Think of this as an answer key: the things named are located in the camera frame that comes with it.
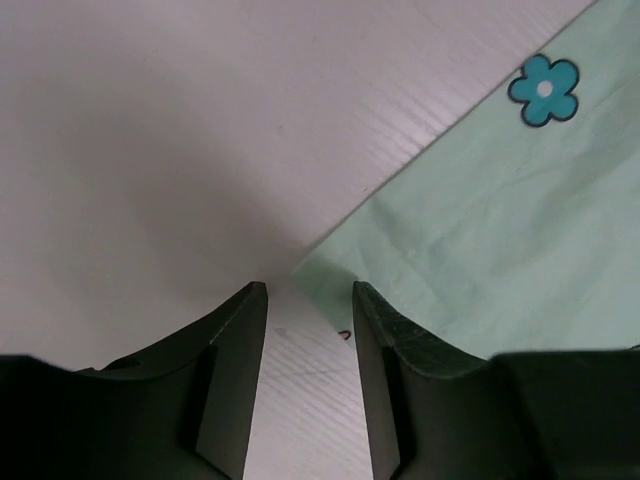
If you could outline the green cartoon print cloth placemat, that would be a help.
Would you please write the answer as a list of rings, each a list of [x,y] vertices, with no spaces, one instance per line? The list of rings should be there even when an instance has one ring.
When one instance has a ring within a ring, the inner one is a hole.
[[[479,357],[639,342],[639,5],[598,1],[366,200],[294,275]]]

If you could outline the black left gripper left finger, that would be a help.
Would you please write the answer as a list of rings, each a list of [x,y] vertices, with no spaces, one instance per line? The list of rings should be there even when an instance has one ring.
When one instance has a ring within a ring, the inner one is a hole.
[[[1,359],[5,479],[240,479],[268,293],[213,312],[102,369]]]

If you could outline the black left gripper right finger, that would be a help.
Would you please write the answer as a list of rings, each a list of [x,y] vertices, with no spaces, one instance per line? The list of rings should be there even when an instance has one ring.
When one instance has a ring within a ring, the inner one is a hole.
[[[639,354],[534,351],[483,360],[352,291],[377,479],[635,479]]]

